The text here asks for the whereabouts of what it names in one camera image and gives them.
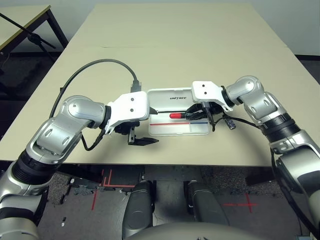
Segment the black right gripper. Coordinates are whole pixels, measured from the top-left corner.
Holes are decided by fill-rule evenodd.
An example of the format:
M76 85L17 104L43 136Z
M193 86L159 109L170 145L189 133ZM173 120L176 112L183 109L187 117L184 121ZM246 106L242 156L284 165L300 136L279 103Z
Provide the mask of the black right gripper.
M215 102L196 103L190 106L185 113L185 119L196 121L201 119L213 119L213 115L218 115L223 112L223 108Z

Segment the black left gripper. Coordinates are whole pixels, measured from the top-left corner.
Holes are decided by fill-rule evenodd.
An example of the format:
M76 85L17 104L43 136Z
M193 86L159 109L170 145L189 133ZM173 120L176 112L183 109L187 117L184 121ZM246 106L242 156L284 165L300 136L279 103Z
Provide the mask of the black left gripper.
M157 115L158 111L149 107L149 115ZM135 127L139 127L139 121L127 121L119 124L114 128L114 132L121 135L128 135L128 145L130 146L147 146L158 143L159 140L150 137L137 138L135 135Z

